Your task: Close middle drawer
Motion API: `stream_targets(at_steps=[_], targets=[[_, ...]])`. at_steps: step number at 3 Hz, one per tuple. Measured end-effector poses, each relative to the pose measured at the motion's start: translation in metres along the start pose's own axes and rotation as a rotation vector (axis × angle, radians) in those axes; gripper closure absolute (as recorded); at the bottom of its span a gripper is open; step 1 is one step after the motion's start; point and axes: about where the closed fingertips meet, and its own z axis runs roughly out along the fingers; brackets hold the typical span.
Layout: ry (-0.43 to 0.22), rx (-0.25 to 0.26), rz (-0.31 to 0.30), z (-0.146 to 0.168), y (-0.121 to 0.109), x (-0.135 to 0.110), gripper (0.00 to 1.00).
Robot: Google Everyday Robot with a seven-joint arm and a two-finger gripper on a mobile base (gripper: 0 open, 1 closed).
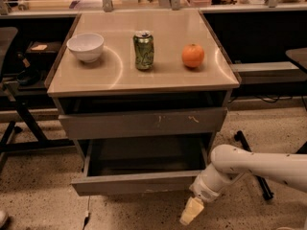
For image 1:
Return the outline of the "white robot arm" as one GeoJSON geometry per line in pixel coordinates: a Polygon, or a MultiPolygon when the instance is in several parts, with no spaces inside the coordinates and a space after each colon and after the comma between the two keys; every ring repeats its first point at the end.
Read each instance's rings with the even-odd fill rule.
{"type": "Polygon", "coordinates": [[[219,145],[211,151],[210,164],[190,186],[193,192],[179,222],[188,225],[214,201],[221,191],[245,174],[268,178],[274,182],[307,192],[307,155],[246,151],[231,145],[219,145]]]}

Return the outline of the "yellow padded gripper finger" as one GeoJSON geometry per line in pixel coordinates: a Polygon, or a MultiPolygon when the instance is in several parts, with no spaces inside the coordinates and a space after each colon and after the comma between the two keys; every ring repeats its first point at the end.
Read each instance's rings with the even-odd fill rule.
{"type": "Polygon", "coordinates": [[[204,209],[203,202],[197,197],[190,197],[181,214],[179,222],[183,225],[190,224],[204,209]]]}

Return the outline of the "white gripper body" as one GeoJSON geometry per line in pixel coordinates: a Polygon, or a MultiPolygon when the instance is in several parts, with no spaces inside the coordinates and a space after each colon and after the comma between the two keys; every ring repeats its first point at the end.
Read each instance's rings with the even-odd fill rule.
{"type": "Polygon", "coordinates": [[[189,187],[193,195],[205,203],[218,198],[223,188],[223,180],[218,173],[200,173],[189,187]]]}

